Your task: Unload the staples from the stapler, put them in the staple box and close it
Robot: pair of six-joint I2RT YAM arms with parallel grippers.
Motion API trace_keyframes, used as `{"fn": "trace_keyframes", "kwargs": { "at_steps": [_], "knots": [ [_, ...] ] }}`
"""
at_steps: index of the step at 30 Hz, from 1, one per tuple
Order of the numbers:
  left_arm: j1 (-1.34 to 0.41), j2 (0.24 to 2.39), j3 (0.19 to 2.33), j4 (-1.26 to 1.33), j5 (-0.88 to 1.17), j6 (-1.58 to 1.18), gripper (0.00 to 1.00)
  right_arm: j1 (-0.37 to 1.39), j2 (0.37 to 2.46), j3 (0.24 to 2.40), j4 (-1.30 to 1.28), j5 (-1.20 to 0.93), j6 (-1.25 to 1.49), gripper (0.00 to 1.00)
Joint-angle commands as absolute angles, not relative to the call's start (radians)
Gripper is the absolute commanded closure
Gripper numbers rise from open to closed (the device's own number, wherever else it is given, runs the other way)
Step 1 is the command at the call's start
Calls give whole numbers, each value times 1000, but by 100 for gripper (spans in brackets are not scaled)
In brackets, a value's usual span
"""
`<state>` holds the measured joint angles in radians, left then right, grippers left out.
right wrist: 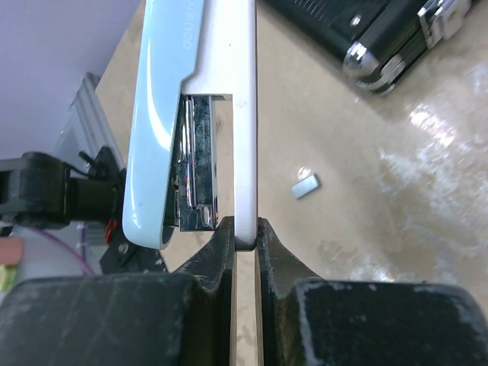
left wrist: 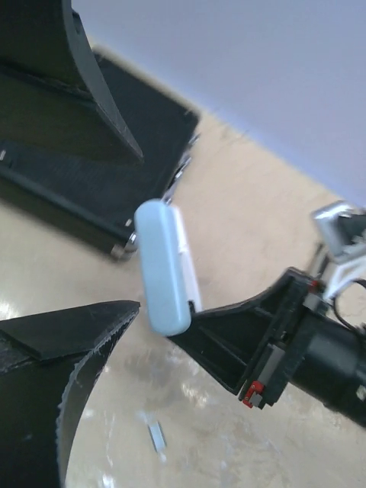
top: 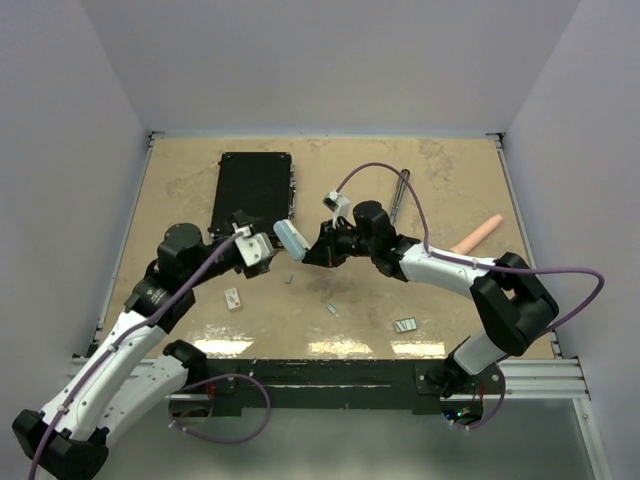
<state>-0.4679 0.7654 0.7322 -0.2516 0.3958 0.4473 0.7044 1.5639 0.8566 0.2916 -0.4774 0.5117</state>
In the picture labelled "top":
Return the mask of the silver black stapler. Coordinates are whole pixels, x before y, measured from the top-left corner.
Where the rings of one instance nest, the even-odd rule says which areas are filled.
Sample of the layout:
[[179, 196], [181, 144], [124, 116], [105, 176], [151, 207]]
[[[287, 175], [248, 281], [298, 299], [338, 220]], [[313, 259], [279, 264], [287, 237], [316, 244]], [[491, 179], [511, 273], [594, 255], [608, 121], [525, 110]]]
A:
[[392, 202], [391, 202], [391, 207], [390, 207], [390, 212], [389, 212], [389, 219], [390, 219], [390, 223], [392, 225], [396, 224], [397, 221], [397, 217], [398, 217], [398, 212], [399, 209], [401, 207], [402, 204], [402, 200], [404, 197], [404, 192], [406, 190], [406, 182], [405, 180], [408, 180], [410, 178], [410, 170], [409, 169], [402, 169], [400, 171], [400, 177], [397, 180], [396, 183], [396, 188], [394, 191], [394, 195], [392, 198]]

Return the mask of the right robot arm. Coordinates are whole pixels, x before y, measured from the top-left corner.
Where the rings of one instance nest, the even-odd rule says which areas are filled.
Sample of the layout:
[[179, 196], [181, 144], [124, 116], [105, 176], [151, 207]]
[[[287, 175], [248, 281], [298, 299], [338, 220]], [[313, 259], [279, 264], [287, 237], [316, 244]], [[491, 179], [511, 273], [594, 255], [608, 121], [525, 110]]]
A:
[[336, 268], [350, 257], [367, 257], [386, 277], [437, 286], [474, 302], [482, 331], [462, 342], [428, 375], [445, 397], [469, 392], [489, 366], [525, 353], [559, 313], [556, 301], [517, 254], [480, 260], [448, 257], [397, 233], [377, 201], [358, 204], [353, 216], [352, 222], [323, 222], [303, 263]]

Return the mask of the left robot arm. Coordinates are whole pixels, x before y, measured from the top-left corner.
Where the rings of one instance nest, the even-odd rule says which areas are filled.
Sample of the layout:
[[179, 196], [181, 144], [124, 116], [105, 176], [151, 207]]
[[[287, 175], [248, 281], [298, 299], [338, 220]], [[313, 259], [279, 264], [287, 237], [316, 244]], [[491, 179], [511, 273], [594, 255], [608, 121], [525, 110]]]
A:
[[131, 374], [194, 305], [196, 286], [230, 270], [248, 278], [265, 273], [273, 255], [268, 235], [242, 211], [211, 243], [194, 224], [171, 226], [93, 355], [52, 400], [13, 421], [31, 460], [29, 478], [39, 471], [53, 479], [94, 478], [115, 443], [154, 405], [180, 389], [200, 390], [207, 380], [206, 355], [181, 340], [146, 372]]

